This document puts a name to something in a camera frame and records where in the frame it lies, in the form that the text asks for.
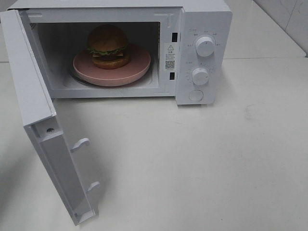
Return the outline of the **white adjacent table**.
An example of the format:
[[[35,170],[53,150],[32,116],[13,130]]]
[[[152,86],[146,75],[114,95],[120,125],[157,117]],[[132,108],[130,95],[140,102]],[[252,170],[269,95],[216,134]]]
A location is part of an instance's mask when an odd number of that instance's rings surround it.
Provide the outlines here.
[[[227,0],[232,21],[224,59],[299,58],[306,53],[252,0]]]

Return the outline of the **white microwave door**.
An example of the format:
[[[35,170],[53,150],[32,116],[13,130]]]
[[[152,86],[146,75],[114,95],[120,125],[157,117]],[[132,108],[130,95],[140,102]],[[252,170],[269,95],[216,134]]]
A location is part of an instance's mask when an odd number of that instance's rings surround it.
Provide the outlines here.
[[[73,223],[95,216],[72,153],[87,138],[69,147],[50,94],[43,52],[35,43],[25,11],[1,12],[1,24],[24,129],[52,180]]]

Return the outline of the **white microwave knob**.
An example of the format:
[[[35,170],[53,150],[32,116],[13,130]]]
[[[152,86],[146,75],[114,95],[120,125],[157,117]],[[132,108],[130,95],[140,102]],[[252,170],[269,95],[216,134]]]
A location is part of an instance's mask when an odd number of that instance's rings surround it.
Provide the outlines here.
[[[199,56],[208,57],[215,50],[214,40],[208,35],[201,36],[195,42],[195,49]]]
[[[201,86],[209,81],[210,74],[205,68],[196,68],[192,72],[192,81],[195,85]]]

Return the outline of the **glass microwave turntable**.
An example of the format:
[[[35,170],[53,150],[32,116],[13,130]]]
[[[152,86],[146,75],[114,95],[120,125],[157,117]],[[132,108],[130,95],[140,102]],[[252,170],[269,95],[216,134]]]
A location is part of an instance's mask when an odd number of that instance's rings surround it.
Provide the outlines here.
[[[157,61],[151,61],[151,64],[149,66],[148,71],[146,72],[146,74],[141,77],[140,79],[126,84],[126,85],[122,85],[122,86],[113,86],[113,87],[102,87],[102,86],[98,86],[98,85],[94,85],[91,83],[88,83],[84,80],[82,80],[76,73],[76,71],[74,70],[74,68],[72,67],[72,65],[69,68],[69,76],[66,78],[66,80],[63,81],[63,84],[66,87],[69,86],[75,86],[78,82],[79,85],[82,86],[86,86],[86,87],[90,87],[90,88],[100,88],[100,89],[117,89],[117,88],[133,88],[133,89],[151,89],[151,88],[158,88],[159,85],[159,78],[158,76],[156,76],[157,74]]]

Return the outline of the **white microwave oven body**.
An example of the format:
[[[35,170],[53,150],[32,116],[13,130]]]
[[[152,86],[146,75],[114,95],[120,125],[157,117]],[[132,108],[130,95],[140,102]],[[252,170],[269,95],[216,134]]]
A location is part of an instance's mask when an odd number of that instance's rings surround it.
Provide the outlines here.
[[[211,104],[232,12],[222,0],[19,0],[1,15],[21,105],[55,98],[172,96]],[[97,26],[121,28],[152,58],[143,79],[100,87],[82,80],[73,58]]]

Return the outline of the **pink round plate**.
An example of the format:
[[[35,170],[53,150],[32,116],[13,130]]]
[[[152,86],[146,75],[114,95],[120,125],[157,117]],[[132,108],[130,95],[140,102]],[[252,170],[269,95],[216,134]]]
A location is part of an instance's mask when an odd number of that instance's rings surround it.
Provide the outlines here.
[[[128,45],[130,62],[116,69],[102,69],[94,65],[87,50],[82,51],[73,59],[73,67],[80,79],[103,87],[117,87],[130,84],[148,71],[151,63],[149,52],[134,44]]]

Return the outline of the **white lower microwave knob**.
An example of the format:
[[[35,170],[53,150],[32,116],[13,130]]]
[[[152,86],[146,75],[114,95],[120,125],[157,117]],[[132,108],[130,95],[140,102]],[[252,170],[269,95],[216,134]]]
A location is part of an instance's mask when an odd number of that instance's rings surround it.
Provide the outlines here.
[[[205,68],[196,68],[192,72],[192,81],[195,85],[201,86],[209,81],[210,74]]]

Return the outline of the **white upper microwave knob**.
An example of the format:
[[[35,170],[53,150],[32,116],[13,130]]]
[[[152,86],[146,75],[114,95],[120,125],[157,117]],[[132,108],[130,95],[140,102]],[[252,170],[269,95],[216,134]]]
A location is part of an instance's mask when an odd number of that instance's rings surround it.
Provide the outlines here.
[[[195,42],[195,49],[199,56],[208,57],[215,50],[214,40],[208,35],[201,36]]]

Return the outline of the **burger with lettuce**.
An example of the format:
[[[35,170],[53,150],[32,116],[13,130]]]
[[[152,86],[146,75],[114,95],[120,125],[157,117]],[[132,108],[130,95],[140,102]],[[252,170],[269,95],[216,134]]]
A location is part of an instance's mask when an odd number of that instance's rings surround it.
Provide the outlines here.
[[[114,25],[101,25],[88,35],[87,49],[93,64],[101,69],[117,69],[130,62],[128,38]]]

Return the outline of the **round door release button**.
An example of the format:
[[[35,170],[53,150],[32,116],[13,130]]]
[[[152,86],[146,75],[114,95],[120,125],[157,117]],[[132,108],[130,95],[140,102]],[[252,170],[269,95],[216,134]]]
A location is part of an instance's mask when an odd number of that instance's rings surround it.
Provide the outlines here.
[[[201,90],[193,90],[189,93],[189,99],[191,101],[199,102],[203,99],[204,94]]]

